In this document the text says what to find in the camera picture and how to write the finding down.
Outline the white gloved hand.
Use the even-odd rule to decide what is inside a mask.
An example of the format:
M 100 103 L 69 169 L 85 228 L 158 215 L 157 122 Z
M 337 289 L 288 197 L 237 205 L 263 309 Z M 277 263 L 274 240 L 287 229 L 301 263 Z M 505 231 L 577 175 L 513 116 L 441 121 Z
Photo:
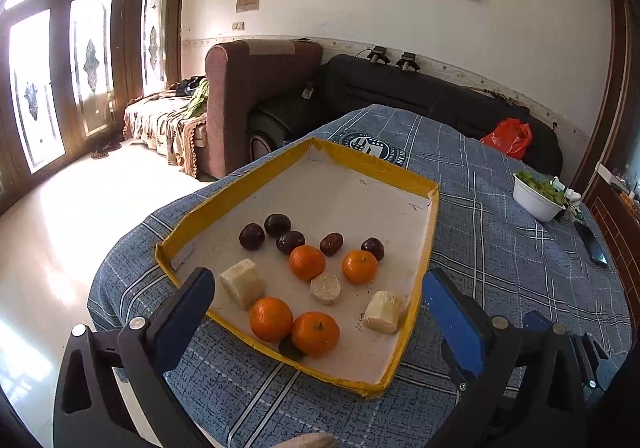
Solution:
M 284 442 L 279 442 L 272 448 L 336 448 L 337 439 L 329 433 L 318 432 L 299 435 Z

